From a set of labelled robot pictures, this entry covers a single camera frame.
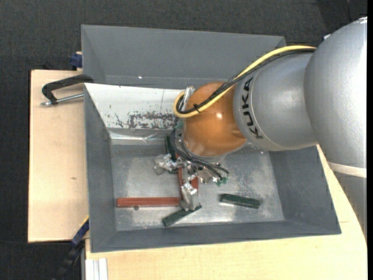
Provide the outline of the bare metal gripper finger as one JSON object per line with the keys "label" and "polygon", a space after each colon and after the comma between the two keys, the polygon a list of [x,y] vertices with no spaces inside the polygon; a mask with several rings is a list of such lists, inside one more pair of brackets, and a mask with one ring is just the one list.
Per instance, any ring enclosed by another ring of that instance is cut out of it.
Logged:
{"label": "bare metal gripper finger", "polygon": [[180,206],[183,210],[195,210],[198,207],[198,189],[190,183],[184,183],[181,186],[182,201]]}
{"label": "bare metal gripper finger", "polygon": [[176,173],[179,168],[184,166],[182,159],[177,158],[176,160],[172,159],[171,154],[158,155],[153,159],[154,166],[153,169],[157,175],[163,174],[165,171],[169,173]]}

